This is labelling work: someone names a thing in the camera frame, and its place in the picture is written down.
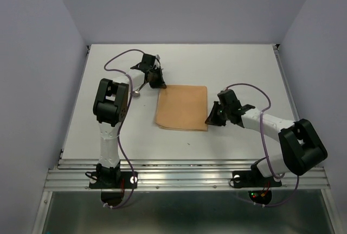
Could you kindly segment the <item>orange cloth napkin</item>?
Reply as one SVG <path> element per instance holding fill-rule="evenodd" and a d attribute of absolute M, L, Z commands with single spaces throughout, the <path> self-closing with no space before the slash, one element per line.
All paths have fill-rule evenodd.
<path fill-rule="evenodd" d="M 207 131 L 206 86 L 168 85 L 159 91 L 155 123 L 162 129 Z"/>

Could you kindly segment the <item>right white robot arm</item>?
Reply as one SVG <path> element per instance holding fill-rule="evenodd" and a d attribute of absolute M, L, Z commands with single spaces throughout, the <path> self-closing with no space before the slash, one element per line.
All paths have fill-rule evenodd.
<path fill-rule="evenodd" d="M 281 119 L 252 105 L 242 106 L 230 89 L 217 96 L 219 99 L 214 102 L 205 124 L 222 127 L 230 121 L 241 128 L 259 132 L 262 144 L 268 136 L 280 145 L 281 153 L 274 156 L 269 156 L 267 148 L 263 147 L 265 157 L 256 161 L 249 172 L 253 184 L 262 185 L 269 177 L 289 172 L 301 176 L 327 158 L 327 150 L 310 121 Z"/>

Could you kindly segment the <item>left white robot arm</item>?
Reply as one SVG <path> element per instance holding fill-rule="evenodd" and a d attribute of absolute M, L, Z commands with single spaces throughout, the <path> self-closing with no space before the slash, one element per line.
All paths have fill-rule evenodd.
<path fill-rule="evenodd" d="M 99 123 L 100 129 L 100 158 L 98 166 L 107 169 L 102 174 L 102 181 L 108 187 L 115 187 L 120 183 L 120 173 L 115 168 L 119 167 L 119 135 L 133 97 L 149 85 L 153 89 L 166 88 L 159 55 L 142 53 L 139 63 L 130 67 L 128 71 L 107 66 L 116 58 L 135 52 L 127 50 L 109 60 L 104 65 L 106 72 L 117 72 L 120 76 L 114 79 L 103 78 L 100 80 L 93 104 L 93 114 Z"/>

